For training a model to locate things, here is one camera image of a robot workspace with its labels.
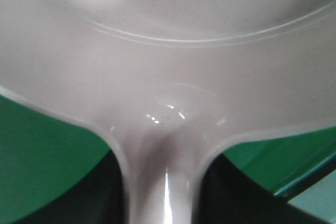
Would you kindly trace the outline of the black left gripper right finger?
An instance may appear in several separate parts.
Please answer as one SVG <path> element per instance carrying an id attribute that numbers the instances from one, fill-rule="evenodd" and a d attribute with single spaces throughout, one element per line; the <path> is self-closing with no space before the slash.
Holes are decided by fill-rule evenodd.
<path id="1" fill-rule="evenodd" d="M 289 205 L 220 155 L 202 179 L 196 223 L 322 223 L 322 219 Z"/>

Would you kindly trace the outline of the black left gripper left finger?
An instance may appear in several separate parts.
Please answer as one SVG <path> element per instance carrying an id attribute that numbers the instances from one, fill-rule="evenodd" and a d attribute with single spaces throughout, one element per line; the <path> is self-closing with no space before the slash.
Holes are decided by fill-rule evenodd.
<path id="1" fill-rule="evenodd" d="M 117 159 L 102 160 L 64 194 L 16 223 L 126 223 L 124 190 Z"/>

